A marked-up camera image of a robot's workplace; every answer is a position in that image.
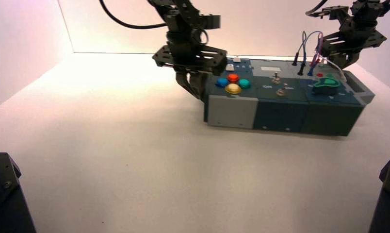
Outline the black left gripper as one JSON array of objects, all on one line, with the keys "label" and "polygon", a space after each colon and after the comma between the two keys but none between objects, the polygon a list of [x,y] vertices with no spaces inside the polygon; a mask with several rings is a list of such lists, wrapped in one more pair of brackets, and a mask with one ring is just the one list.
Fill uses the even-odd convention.
[{"label": "black left gripper", "polygon": [[166,45],[152,59],[159,67],[172,67],[178,71],[177,83],[195,98],[203,100],[210,74],[219,76],[226,69],[227,52],[208,46],[205,30],[167,32],[166,37]]}]

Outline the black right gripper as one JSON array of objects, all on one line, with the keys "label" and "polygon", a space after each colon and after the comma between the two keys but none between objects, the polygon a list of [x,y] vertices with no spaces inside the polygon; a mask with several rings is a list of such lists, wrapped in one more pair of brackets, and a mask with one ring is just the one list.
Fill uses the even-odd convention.
[{"label": "black right gripper", "polygon": [[379,47],[386,40],[387,38],[377,30],[373,31],[368,38],[359,36],[344,38],[340,32],[336,32],[324,37],[321,54],[332,54],[331,62],[340,69],[344,69],[358,61],[361,50]]}]

